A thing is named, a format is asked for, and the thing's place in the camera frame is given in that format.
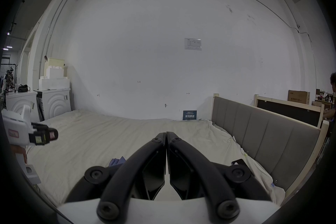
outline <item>blue cloth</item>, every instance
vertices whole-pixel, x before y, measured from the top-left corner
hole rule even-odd
[[[111,159],[110,163],[109,163],[109,167],[113,166],[113,165],[118,165],[118,164],[122,164],[124,163],[126,160],[123,156],[121,156],[120,159]]]

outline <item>white bedsheet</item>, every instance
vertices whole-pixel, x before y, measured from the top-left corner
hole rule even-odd
[[[211,162],[231,165],[244,159],[256,178],[280,205],[285,191],[273,187],[271,176],[247,156],[234,139],[211,121],[130,120],[105,116],[86,110],[75,110],[44,121],[56,128],[59,137],[45,146],[28,150],[28,163],[33,164],[40,179],[40,189],[59,206],[91,166],[107,167],[112,158],[127,160],[137,149],[161,132],[171,131],[194,146]],[[156,200],[180,200],[169,184],[158,193]]]

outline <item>white washing machine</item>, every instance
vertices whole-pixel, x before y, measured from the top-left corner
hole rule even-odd
[[[9,92],[6,95],[6,107],[7,110],[14,111],[16,113],[22,113],[23,105],[30,106],[30,120],[31,122],[40,122],[40,117],[37,108],[36,100],[37,92]]]
[[[71,111],[70,88],[36,92],[41,121]]]

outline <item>red label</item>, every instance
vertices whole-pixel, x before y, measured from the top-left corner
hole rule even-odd
[[[11,137],[19,138],[19,132],[13,129],[8,129],[8,134]]]

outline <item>wooden bed frame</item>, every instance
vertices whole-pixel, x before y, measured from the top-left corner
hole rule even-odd
[[[273,102],[273,103],[284,104],[284,105],[289,105],[289,106],[293,106],[293,107],[299,107],[301,109],[316,111],[316,112],[320,113],[320,117],[318,119],[317,126],[318,127],[321,126],[321,123],[322,123],[322,120],[323,120],[324,104],[322,104],[321,106],[314,106],[314,105],[309,105],[309,104],[301,104],[301,103],[296,103],[296,102],[291,102],[291,101],[284,101],[284,100],[278,100],[278,99],[263,97],[263,96],[259,96],[258,94],[255,94],[254,95],[253,106],[257,107],[258,106],[258,101]]]
[[[214,94],[213,95],[211,118],[212,118],[212,114],[213,114],[213,105],[214,105],[215,97],[219,97],[219,94]],[[318,154],[319,154],[319,152],[320,152],[320,150],[323,146],[323,143],[324,143],[324,140],[325,140],[328,128],[329,128],[329,122],[328,121],[323,121],[321,123],[321,128],[318,128],[316,126],[307,124],[305,122],[298,121],[294,118],[290,118],[290,117],[287,117],[287,116],[284,116],[284,115],[281,115],[281,114],[277,114],[275,112],[271,112],[271,111],[268,111],[268,110],[265,110],[265,109],[262,109],[262,108],[258,108],[256,106],[258,100],[277,102],[277,103],[292,105],[292,106],[296,106],[296,107],[300,107],[300,108],[304,108],[304,109],[311,109],[311,110],[320,112],[321,115],[320,115],[319,123],[321,123],[321,121],[322,121],[322,115],[323,115],[324,107],[311,106],[311,105],[307,105],[307,104],[300,104],[300,103],[295,103],[295,102],[290,102],[290,101],[276,100],[276,99],[272,99],[272,98],[261,97],[261,96],[258,96],[257,94],[255,95],[255,99],[254,99],[254,108],[255,109],[260,109],[260,110],[266,111],[267,113],[275,114],[275,115],[278,115],[280,117],[290,119],[291,121],[296,121],[296,122],[299,122],[301,124],[305,124],[305,125],[307,125],[311,128],[318,129],[320,131],[319,135],[318,135],[318,138],[317,138],[317,141],[316,141],[316,144],[314,146],[314,149],[313,149],[308,161],[306,162],[305,166],[303,167],[302,171],[297,176],[297,178],[294,180],[294,182],[286,190],[286,195],[285,195],[285,199],[284,199],[284,201],[286,201],[286,199],[289,197],[289,195],[292,194],[292,192],[299,186],[299,184],[302,182],[302,180],[307,176],[309,170],[313,166],[313,164],[314,164],[314,162],[315,162],[315,160],[316,160],[316,158],[317,158],[317,156],[318,156]]]

